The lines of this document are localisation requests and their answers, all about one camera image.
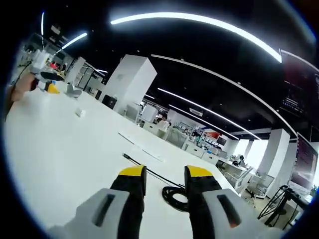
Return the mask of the person's left hand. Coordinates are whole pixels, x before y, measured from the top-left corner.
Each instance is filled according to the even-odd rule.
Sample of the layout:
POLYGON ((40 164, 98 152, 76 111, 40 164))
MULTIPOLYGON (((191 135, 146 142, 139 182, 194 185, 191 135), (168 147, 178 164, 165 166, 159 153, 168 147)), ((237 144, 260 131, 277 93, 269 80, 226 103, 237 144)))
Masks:
POLYGON ((32 73, 27 73, 23 77, 21 77, 11 92, 11 101, 17 102, 23 98, 23 95, 26 92, 31 91, 32 84, 35 80, 35 75, 32 73))

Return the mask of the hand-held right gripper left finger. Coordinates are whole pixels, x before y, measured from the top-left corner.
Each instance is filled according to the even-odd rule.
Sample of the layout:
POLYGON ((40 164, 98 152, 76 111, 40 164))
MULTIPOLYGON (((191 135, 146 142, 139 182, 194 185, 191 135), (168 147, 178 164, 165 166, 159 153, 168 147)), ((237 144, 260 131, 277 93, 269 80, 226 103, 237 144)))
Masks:
POLYGON ((137 239, 144 212, 147 167, 123 169, 110 188, 79 205, 73 219, 48 230, 51 239, 137 239))

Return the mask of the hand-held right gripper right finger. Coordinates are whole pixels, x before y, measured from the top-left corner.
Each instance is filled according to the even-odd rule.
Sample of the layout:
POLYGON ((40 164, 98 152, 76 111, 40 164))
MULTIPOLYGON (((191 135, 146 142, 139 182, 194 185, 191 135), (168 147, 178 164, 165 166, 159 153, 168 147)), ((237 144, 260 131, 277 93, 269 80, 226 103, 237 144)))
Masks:
POLYGON ((284 232, 259 221, 255 211, 211 172, 184 168, 187 208, 195 239, 280 239, 284 232))

